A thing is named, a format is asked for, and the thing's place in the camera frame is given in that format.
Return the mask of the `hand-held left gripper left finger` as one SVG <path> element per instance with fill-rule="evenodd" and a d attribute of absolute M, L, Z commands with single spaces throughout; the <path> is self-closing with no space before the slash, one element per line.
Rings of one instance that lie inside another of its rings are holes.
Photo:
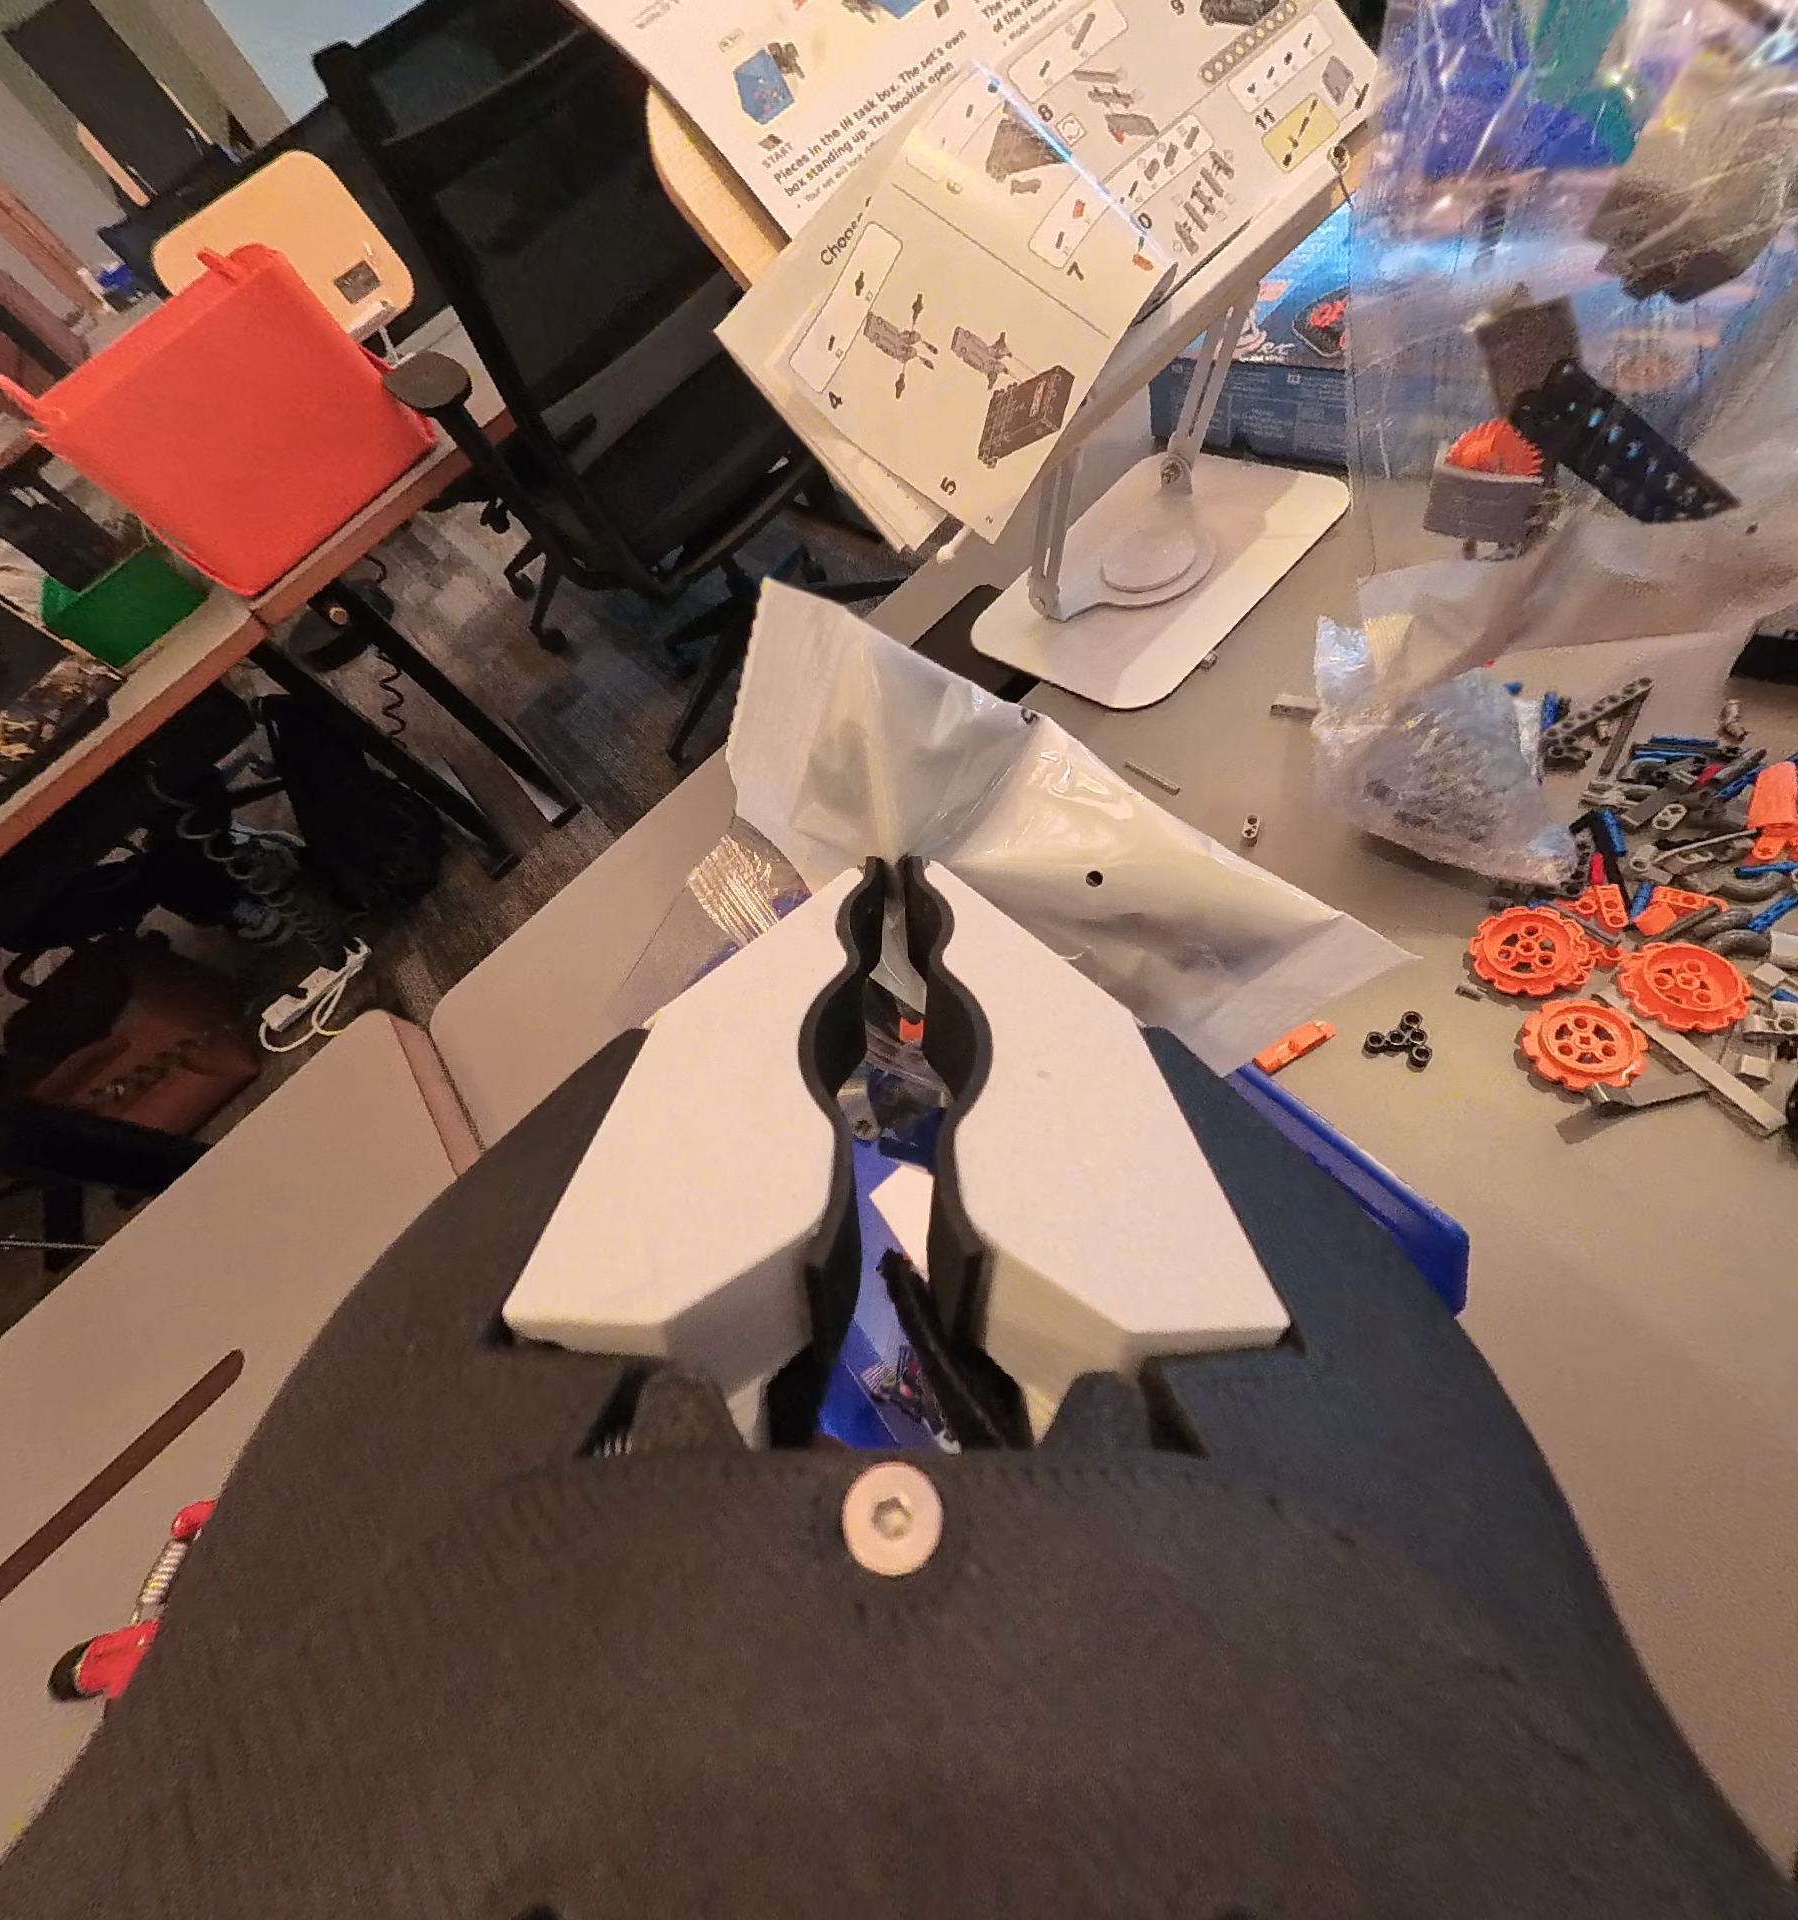
<path fill-rule="evenodd" d="M 503 1304 L 520 1338 L 644 1356 L 820 1426 L 860 1286 L 839 1092 L 868 1053 L 891 869 L 821 887 L 614 1042 L 626 1071 Z"/>

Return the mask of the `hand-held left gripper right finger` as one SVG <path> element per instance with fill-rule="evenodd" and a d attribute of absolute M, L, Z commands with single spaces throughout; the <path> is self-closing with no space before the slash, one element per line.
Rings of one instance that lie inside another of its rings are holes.
<path fill-rule="evenodd" d="M 951 869 L 898 872 L 953 1100 L 898 1314 L 956 1444 L 1027 1449 L 1087 1375 L 1277 1346 L 1291 1316 L 1141 1022 Z"/>

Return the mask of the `blue labelled plastic bin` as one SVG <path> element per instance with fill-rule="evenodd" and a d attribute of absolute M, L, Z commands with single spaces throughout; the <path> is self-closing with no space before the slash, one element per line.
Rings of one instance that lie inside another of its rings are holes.
<path fill-rule="evenodd" d="M 879 1030 L 865 1062 L 841 1092 L 853 1147 L 860 1282 L 853 1319 L 825 1383 L 818 1442 L 858 1453 L 956 1453 L 925 1364 L 915 1355 L 892 1302 L 882 1265 L 891 1258 L 925 1259 L 931 1164 L 953 1103 L 946 1083 L 925 1060 L 923 1022 L 900 1015 Z M 1431 1199 L 1420 1197 L 1362 1147 L 1257 1063 L 1227 1083 L 1277 1135 L 1336 1182 L 1454 1314 L 1469 1282 L 1469 1239 Z"/>

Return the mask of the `white backed clear parts bag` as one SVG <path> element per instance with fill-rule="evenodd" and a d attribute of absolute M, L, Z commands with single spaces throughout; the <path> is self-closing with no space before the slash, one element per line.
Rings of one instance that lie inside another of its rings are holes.
<path fill-rule="evenodd" d="M 937 862 L 1220 1072 L 1410 959 L 815 593 L 762 587 L 724 756 L 738 820 L 811 893 Z"/>

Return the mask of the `pile of small building pieces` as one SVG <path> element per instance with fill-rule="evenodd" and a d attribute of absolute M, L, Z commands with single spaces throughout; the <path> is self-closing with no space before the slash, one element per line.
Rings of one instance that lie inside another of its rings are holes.
<path fill-rule="evenodd" d="M 1582 782 L 1568 810 L 1578 865 L 1562 885 L 1496 893 L 1466 924 L 1457 994 L 1512 1018 L 1512 1071 L 1588 1126 L 1707 1103 L 1798 1151 L 1783 1131 L 1798 1075 L 1798 687 L 1733 684 L 1711 733 L 1649 721 L 1646 691 L 1601 702 L 1590 731 L 1544 739 L 1542 768 Z M 1749 976 L 1750 1013 L 1719 1036 L 1654 1036 L 1631 1091 L 1559 1088 L 1517 1049 L 1534 1003 L 1483 986 L 1468 964 L 1481 922 L 1513 906 L 1554 906 L 1616 947 L 1711 947 Z"/>

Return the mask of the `clear bag with blue parts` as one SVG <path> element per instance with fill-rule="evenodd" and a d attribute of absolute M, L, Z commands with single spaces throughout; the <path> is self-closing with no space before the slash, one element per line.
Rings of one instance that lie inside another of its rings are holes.
<path fill-rule="evenodd" d="M 1798 605 L 1798 4 L 1393 4 L 1351 203 L 1403 685 Z"/>

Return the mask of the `white power strip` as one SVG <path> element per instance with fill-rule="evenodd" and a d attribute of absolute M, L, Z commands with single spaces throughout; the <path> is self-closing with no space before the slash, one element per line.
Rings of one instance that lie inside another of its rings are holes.
<path fill-rule="evenodd" d="M 277 995 L 259 1020 L 262 1049 L 283 1053 L 315 1038 L 336 1036 L 337 1028 L 331 1020 L 337 1018 L 348 988 L 371 961 L 371 953 L 371 943 L 350 940 L 339 967 L 321 967 Z"/>

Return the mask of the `white and wood book stand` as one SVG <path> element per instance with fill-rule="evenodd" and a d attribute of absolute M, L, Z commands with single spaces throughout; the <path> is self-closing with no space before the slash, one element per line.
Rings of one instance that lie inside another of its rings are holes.
<path fill-rule="evenodd" d="M 1211 455 L 1204 433 L 1263 276 L 1348 203 L 1363 141 L 1302 160 L 1126 333 L 1001 537 L 956 537 L 874 623 L 992 691 L 1019 675 L 1112 710 L 1173 693 L 1349 508 L 1344 481 Z"/>

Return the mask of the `wooden background desk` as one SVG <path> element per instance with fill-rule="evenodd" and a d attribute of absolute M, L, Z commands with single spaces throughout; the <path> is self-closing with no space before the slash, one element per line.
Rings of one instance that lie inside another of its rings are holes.
<path fill-rule="evenodd" d="M 506 875 L 520 855 L 473 794 L 454 780 L 436 778 L 432 765 L 417 761 L 402 738 L 382 733 L 371 717 L 339 701 L 332 685 L 311 673 L 283 641 L 291 623 L 306 610 L 339 610 L 345 623 L 364 631 L 366 648 L 381 652 L 412 689 L 423 691 L 461 733 L 477 739 L 482 753 L 503 765 L 552 825 L 565 823 L 580 807 L 573 783 L 344 582 L 350 567 L 424 512 L 436 494 L 450 491 L 469 465 L 460 447 L 443 443 L 259 598 L 241 600 L 215 590 L 204 606 L 162 637 L 146 664 L 128 675 L 126 687 L 114 693 L 97 731 L 26 783 L 13 799 L 0 805 L 0 858 L 41 831 L 130 753 L 146 745 L 162 725 L 212 691 L 227 673 L 241 662 L 254 662 L 277 685 L 332 710 L 336 721 L 354 733 L 366 753 L 475 844 L 490 877 Z"/>

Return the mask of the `blue cardboard toy box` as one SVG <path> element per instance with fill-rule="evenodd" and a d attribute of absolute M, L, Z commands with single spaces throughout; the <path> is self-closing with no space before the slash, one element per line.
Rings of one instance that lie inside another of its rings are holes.
<path fill-rule="evenodd" d="M 1310 468 L 1348 465 L 1349 205 L 1261 283 L 1207 451 Z"/>

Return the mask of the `green plastic bin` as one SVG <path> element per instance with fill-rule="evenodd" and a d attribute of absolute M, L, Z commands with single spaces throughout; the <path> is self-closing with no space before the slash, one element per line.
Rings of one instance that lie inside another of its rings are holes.
<path fill-rule="evenodd" d="M 212 586 L 162 542 L 153 541 L 110 566 L 87 587 L 47 577 L 41 621 L 51 633 L 114 670 L 130 670 L 151 647 L 198 610 Z"/>

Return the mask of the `orange tote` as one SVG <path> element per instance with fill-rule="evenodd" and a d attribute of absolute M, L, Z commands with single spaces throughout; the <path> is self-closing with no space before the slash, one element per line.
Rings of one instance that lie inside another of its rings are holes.
<path fill-rule="evenodd" d="M 278 250 L 207 251 L 184 293 L 30 396 L 33 439 L 219 587 L 257 598 L 436 444 Z"/>

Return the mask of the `black mesh office chair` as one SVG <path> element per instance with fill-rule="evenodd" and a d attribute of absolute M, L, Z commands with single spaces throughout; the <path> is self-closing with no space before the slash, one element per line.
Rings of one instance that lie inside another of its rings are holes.
<path fill-rule="evenodd" d="M 511 420 L 495 443 L 441 353 L 384 371 L 526 527 L 535 637 L 563 647 L 561 583 L 671 606 L 721 575 L 721 605 L 668 640 L 713 641 L 669 739 L 685 762 L 758 610 L 740 546 L 794 504 L 843 516 L 715 338 L 705 302 L 738 290 L 657 176 L 644 75 L 563 4 L 421 4 L 313 66 Z"/>

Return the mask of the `beige tote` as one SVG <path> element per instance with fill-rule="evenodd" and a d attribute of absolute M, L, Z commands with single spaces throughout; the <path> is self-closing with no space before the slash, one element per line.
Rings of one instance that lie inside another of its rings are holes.
<path fill-rule="evenodd" d="M 371 211 L 321 158 L 291 149 L 153 242 L 160 286 L 178 294 L 248 245 L 285 257 L 358 342 L 417 302 L 417 281 Z"/>

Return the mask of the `red handled tool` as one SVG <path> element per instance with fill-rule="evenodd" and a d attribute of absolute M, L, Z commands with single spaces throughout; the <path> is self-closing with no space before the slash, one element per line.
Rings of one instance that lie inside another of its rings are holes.
<path fill-rule="evenodd" d="M 87 1700 L 117 1700 L 140 1671 L 162 1625 L 170 1587 L 198 1535 L 211 1522 L 216 1501 L 179 1508 L 146 1573 L 131 1617 L 124 1626 L 99 1634 L 67 1649 L 49 1675 L 49 1696 L 64 1706 Z"/>

